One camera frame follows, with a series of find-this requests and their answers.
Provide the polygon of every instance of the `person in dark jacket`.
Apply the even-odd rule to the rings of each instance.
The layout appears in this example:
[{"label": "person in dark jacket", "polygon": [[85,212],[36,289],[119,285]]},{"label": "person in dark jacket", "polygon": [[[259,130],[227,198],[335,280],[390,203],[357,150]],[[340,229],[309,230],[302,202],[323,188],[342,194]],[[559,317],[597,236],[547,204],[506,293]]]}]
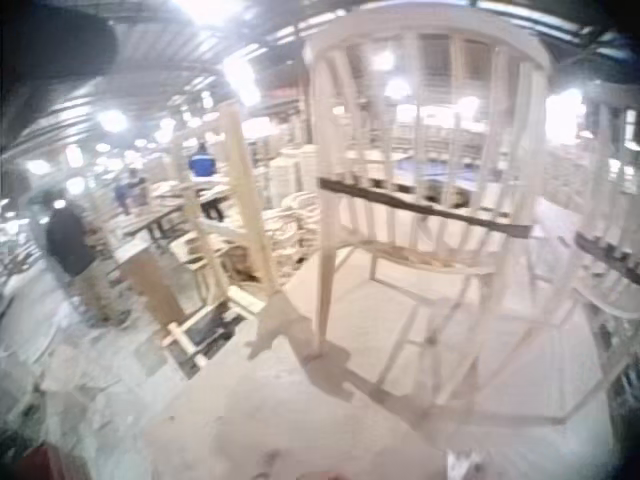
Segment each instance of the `person in dark jacket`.
[{"label": "person in dark jacket", "polygon": [[71,277],[83,303],[99,315],[100,322],[122,325],[130,312],[119,312],[112,301],[106,275],[87,245],[82,218],[55,191],[45,192],[43,201],[51,211],[46,230],[47,253]]},{"label": "person in dark jacket", "polygon": [[[209,155],[209,152],[207,152],[207,146],[204,142],[200,142],[198,150],[196,150],[196,153],[194,153],[189,160],[189,169],[194,177],[210,177],[216,173],[216,161]],[[217,198],[201,204],[200,208],[208,219],[213,220],[213,215],[211,215],[211,210],[213,210],[216,212],[218,220],[224,222],[224,213],[220,208],[220,202]]]}]

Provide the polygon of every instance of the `unfinished wooden chair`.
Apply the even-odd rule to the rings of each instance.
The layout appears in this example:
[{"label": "unfinished wooden chair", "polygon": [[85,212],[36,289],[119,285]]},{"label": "unfinished wooden chair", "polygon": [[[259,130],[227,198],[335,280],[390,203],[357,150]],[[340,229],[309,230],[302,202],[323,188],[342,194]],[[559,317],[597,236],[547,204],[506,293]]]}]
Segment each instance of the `unfinished wooden chair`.
[{"label": "unfinished wooden chair", "polygon": [[[556,318],[563,328],[579,305],[588,307],[584,312],[595,312],[590,327],[602,375],[589,379],[591,383],[558,416],[560,423],[606,390],[640,350],[640,175],[635,170],[640,89],[593,85],[585,99],[593,112],[595,139],[584,213],[566,264],[537,317]],[[502,373],[545,332],[529,328],[507,355]]]},{"label": "unfinished wooden chair", "polygon": [[[319,347],[344,242],[371,252],[372,276],[384,259],[481,278],[474,343],[443,388],[444,402],[477,358],[516,240],[531,230],[549,57],[536,38],[499,17],[431,4],[350,14],[316,34],[306,58],[319,147]],[[349,116],[349,129],[341,115]],[[412,158],[396,162],[392,135],[407,115]],[[480,131],[481,155],[464,165],[462,143],[477,142],[469,133]],[[495,178],[505,133],[510,154]],[[446,157],[434,154],[443,139]],[[383,168],[366,162],[371,147],[382,151]],[[355,159],[345,154],[352,148]]]}]

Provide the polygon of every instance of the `ceiling light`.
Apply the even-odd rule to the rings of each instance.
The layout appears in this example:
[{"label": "ceiling light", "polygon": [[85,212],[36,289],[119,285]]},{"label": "ceiling light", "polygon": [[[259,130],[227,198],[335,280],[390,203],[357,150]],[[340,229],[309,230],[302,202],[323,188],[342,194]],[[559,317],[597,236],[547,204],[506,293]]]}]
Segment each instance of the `ceiling light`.
[{"label": "ceiling light", "polygon": [[547,98],[547,138],[553,143],[574,145],[577,142],[578,119],[584,114],[584,108],[582,93],[575,88]]},{"label": "ceiling light", "polygon": [[27,168],[34,175],[46,175],[51,171],[51,165],[44,160],[31,160],[27,162]]},{"label": "ceiling light", "polygon": [[5,228],[9,235],[15,235],[16,233],[18,233],[18,230],[20,230],[20,224],[17,220],[12,220],[11,222],[7,222]]},{"label": "ceiling light", "polygon": [[176,121],[173,118],[163,118],[160,120],[160,128],[162,130],[173,130],[176,126]]},{"label": "ceiling light", "polygon": [[107,169],[115,172],[117,170],[122,170],[124,168],[124,162],[120,158],[110,158],[109,163],[107,164]]},{"label": "ceiling light", "polygon": [[71,195],[80,195],[82,192],[84,192],[86,182],[82,177],[74,177],[67,180],[66,186],[67,186],[67,191]]},{"label": "ceiling light", "polygon": [[393,78],[389,80],[389,83],[387,83],[387,86],[384,89],[384,94],[394,100],[400,100],[411,95],[411,87],[409,87],[406,80],[403,80],[402,78]]},{"label": "ceiling light", "polygon": [[196,23],[223,25],[244,7],[240,0],[174,0]]},{"label": "ceiling light", "polygon": [[202,106],[204,108],[213,108],[213,98],[209,92],[202,92]]},{"label": "ceiling light", "polygon": [[153,137],[158,143],[169,143],[171,137],[173,137],[173,132],[171,130],[161,129],[154,133]]},{"label": "ceiling light", "polygon": [[98,120],[107,132],[118,133],[127,128],[127,117],[120,110],[102,112]]},{"label": "ceiling light", "polygon": [[198,117],[193,117],[187,122],[187,126],[189,128],[197,128],[200,125],[202,125],[202,120],[200,120]]},{"label": "ceiling light", "polygon": [[242,134],[249,140],[268,137],[276,133],[269,117],[250,118],[242,122]]},{"label": "ceiling light", "polygon": [[465,120],[472,120],[478,111],[480,99],[478,97],[462,97],[456,104],[456,111]]},{"label": "ceiling light", "polygon": [[253,105],[259,103],[262,99],[260,90],[258,90],[258,87],[256,87],[255,85],[240,90],[238,92],[238,95],[240,96],[240,100],[242,100],[242,103],[244,103],[247,107],[252,107]]},{"label": "ceiling light", "polygon": [[69,145],[65,149],[67,155],[67,162],[71,168],[79,168],[84,163],[84,157],[82,156],[82,150],[77,145]]},{"label": "ceiling light", "polygon": [[245,59],[228,57],[222,62],[222,70],[234,90],[241,90],[255,83],[253,68]]},{"label": "ceiling light", "polygon": [[396,57],[391,50],[385,50],[373,57],[373,69],[378,72],[388,72],[393,70],[396,64]]},{"label": "ceiling light", "polygon": [[215,120],[219,116],[220,114],[218,112],[209,112],[209,113],[205,113],[202,116],[202,120],[204,120],[205,122],[210,122],[211,120]]}]

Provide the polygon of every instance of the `chair leg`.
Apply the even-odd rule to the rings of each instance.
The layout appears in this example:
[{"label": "chair leg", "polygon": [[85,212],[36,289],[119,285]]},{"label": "chair leg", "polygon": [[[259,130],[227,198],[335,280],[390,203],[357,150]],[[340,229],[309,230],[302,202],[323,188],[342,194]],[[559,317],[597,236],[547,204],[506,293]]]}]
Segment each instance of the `chair leg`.
[{"label": "chair leg", "polygon": [[336,251],[327,249],[320,254],[320,272],[318,281],[318,313],[316,315],[316,350],[321,353],[327,338],[333,278],[336,270]]},{"label": "chair leg", "polygon": [[333,278],[336,272],[336,227],[338,203],[336,195],[319,192],[320,200],[320,265],[318,269],[318,304],[316,312],[316,351],[322,353],[327,338],[331,309]]},{"label": "chair leg", "polygon": [[376,270],[378,269],[378,255],[371,254],[371,264],[369,265],[369,280],[376,279]]},{"label": "chair leg", "polygon": [[453,392],[458,388],[471,367],[473,367],[477,361],[492,321],[500,310],[503,296],[504,289],[495,288],[495,286],[492,287],[490,291],[481,294],[481,314],[474,328],[472,343],[463,356],[462,361],[456,365],[453,373],[449,376],[449,381],[444,384],[436,396],[435,403],[437,405],[443,405],[451,398]]}]

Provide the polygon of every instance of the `dusty floor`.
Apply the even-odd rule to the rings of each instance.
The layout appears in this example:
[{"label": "dusty floor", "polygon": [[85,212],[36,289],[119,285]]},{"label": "dusty floor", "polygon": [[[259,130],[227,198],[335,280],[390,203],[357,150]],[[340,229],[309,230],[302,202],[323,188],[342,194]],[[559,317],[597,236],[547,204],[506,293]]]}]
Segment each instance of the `dusty floor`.
[{"label": "dusty floor", "polygon": [[[331,470],[352,479],[444,479],[446,451],[473,449],[485,458],[486,478],[591,478],[611,458],[604,396],[565,427],[545,418],[595,378],[582,312],[478,391],[532,309],[526,285],[513,285],[463,391],[448,407],[432,408],[433,392],[468,340],[473,302],[450,317],[433,345],[427,328],[447,322],[460,280],[391,264],[380,267],[377,282],[368,272],[369,255],[359,251],[339,271],[322,358],[311,349],[314,260],[257,322],[243,324],[148,429],[159,477],[293,479]],[[427,300],[417,303],[416,293]]]},{"label": "dusty floor", "polygon": [[[159,261],[185,310],[195,309],[191,276],[169,255]],[[567,426],[546,418],[597,376],[580,310],[509,375],[478,389],[543,298],[526,275],[511,286],[455,401],[433,408],[468,341],[475,286],[452,310],[460,278],[382,262],[374,282],[368,254],[356,252],[337,274],[329,346],[317,358],[316,268],[315,259],[303,266],[187,383],[139,300],[121,299],[134,309],[127,330],[89,329],[41,263],[8,286],[14,303],[0,324],[0,361],[17,355],[42,381],[44,433],[82,454],[97,480],[294,479],[316,470],[444,479],[448,449],[478,451],[488,478],[567,479],[590,478],[611,458],[604,396]],[[444,325],[439,342],[426,340]]]},{"label": "dusty floor", "polygon": [[[169,254],[158,260],[183,307],[197,308],[191,275]],[[141,299],[126,286],[119,291],[118,302],[133,312],[130,326],[95,329],[80,318],[45,262],[12,279],[6,293],[13,302],[0,324],[0,367],[19,365],[27,372],[24,386],[37,381],[45,392],[46,418],[37,425],[40,432],[30,434],[82,455],[96,480],[150,479],[142,426],[186,379],[159,346],[163,333]]]}]

